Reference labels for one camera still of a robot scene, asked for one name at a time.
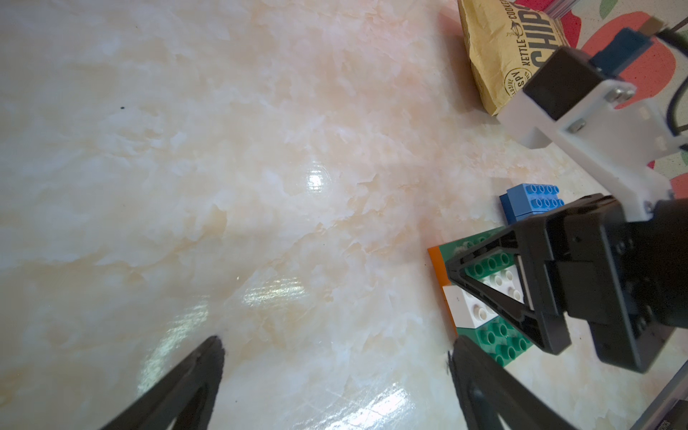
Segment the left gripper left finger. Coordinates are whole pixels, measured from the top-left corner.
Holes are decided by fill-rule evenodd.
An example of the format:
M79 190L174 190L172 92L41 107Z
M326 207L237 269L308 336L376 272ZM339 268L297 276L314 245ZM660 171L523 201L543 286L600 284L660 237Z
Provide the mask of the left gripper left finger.
M211 336L106 429L206 429L224 367L221 339Z

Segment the light blue lego brick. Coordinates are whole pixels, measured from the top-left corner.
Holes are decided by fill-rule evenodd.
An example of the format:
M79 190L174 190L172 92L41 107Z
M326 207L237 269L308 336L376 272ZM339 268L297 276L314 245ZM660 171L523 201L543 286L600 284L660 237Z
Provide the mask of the light blue lego brick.
M564 206L554 185L521 184L499 197L508 225Z

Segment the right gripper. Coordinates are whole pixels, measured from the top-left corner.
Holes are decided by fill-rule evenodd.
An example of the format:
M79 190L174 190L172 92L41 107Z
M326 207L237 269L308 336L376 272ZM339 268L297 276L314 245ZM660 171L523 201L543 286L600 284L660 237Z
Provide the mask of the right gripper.
M568 313L589 324L602 362L644 373L673 330L687 325L687 202L661 201L647 221L623 213L599 195L519 221L454 256L448 277L546 353L572 345ZM500 253L514 259L519 299L466 273Z

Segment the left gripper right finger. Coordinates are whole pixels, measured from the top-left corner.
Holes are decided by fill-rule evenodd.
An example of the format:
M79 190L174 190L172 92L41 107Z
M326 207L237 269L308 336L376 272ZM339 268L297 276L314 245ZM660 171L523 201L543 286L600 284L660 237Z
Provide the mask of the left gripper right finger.
M470 338L448 354L455 391L469 429L572 429Z

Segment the green lego brick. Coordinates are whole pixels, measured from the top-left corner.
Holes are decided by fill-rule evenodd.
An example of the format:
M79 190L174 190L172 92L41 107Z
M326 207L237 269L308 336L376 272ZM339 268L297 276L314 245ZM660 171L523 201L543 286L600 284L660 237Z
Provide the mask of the green lego brick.
M457 328L500 365L506 367L528 350L533 343L502 317L496 317L478 328Z
M489 229L473 236L467 236L467 238L439 245L444 262L447 263L457 254L492 238L492 236L501 230L503 230L503 227ZM513 257L510 254L500 253L486 258L480 263L473 264L466 269L466 273L475 280L485 281L485 279L488 279L490 276L501 274L512 267L514 267Z

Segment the orange lego brick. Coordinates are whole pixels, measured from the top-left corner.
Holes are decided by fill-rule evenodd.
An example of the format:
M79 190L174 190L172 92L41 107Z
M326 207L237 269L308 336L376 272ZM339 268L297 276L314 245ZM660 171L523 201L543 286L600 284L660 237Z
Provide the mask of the orange lego brick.
M427 253L435 274L436 284L439 291L439 301L441 303L441 308L444 310L444 320L446 322L447 329L453 336L455 336L457 334L456 325L453 321L453 315L451 313L451 308L449 307L449 302L444 294L444 287L450 286L451 283L447 276L441 249L439 245L436 245L435 247L428 248Z

